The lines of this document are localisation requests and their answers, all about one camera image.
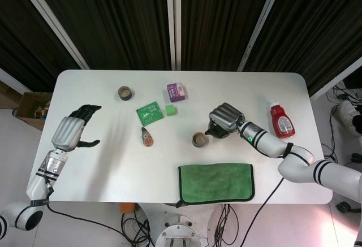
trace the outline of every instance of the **green packet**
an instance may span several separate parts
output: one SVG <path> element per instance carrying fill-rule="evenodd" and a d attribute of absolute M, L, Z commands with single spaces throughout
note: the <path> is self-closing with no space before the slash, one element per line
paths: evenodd
<path fill-rule="evenodd" d="M 144 127 L 163 118 L 163 113 L 157 102 L 148 104 L 136 111 Z"/>

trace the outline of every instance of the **red bottle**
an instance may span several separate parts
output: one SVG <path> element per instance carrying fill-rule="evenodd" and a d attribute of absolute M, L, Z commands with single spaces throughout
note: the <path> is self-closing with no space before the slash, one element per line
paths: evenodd
<path fill-rule="evenodd" d="M 295 134 L 294 126 L 284 109 L 278 102 L 271 104 L 271 117 L 273 118 L 273 127 L 278 138 L 286 138 Z"/>

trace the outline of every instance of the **floor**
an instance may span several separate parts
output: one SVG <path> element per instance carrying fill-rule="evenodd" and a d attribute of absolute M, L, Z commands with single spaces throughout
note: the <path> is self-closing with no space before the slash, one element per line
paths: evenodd
<path fill-rule="evenodd" d="M 330 145 L 329 112 L 334 104 L 320 97 L 312 104 L 321 142 Z M 335 125 L 336 153 L 339 163 L 348 162 L 351 153 L 361 153 L 358 139 L 352 138 L 337 122 Z M 0 110 L 0 208 L 12 201 L 27 201 L 25 189 L 41 132 L 11 116 L 10 110 Z M 360 164 L 350 167 L 361 169 Z M 335 204 L 349 201 L 337 194 L 328 205 L 266 205 L 255 221 L 244 247 L 249 246 L 310 246 L 337 247 L 353 246 L 359 226 L 360 214 L 340 214 Z M 349 201 L 352 206 L 359 205 Z M 120 227 L 118 204 L 52 202 L 55 210 L 81 216 Z M 239 236 L 233 246 L 240 246 L 244 233 L 259 208 L 258 205 L 235 205 L 240 227 Z M 209 235 L 215 229 L 220 208 L 212 214 Z M 225 229 L 225 240 L 231 242 L 236 233 L 236 219 L 230 215 Z M 44 211 L 40 225 L 23 232 L 11 229 L 0 242 L 0 246 L 121 246 L 123 239 L 107 228 L 69 219 Z"/>

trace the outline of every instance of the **green towel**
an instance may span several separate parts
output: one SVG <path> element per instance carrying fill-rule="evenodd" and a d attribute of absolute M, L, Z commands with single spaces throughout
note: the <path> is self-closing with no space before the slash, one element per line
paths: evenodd
<path fill-rule="evenodd" d="M 253 166 L 245 163 L 180 166 L 179 185 L 180 201 L 176 207 L 249 201 L 255 192 Z"/>

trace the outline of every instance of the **robotic arm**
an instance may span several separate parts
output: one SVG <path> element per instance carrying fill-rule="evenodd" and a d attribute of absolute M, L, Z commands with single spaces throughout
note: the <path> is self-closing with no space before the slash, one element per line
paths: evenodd
<path fill-rule="evenodd" d="M 210 114 L 209 130 L 205 132 L 215 138 L 225 138 L 237 132 L 259 153 L 269 158 L 282 157 L 279 173 L 295 183 L 317 183 L 357 202 L 362 202 L 361 173 L 334 162 L 319 160 L 307 149 L 286 143 L 261 129 L 237 109 L 224 103 Z M 362 222 L 355 246 L 362 246 Z"/>
<path fill-rule="evenodd" d="M 29 231 L 39 224 L 43 208 L 49 203 L 49 196 L 54 192 L 53 184 L 67 161 L 67 153 L 76 147 L 93 147 L 99 144 L 99 140 L 80 141 L 80 136 L 92 115 L 100 108 L 84 105 L 63 118 L 51 139 L 55 149 L 48 152 L 28 185 L 27 196 L 30 198 L 30 205 L 13 202 L 0 212 L 0 240 L 5 237 L 10 227 Z"/>

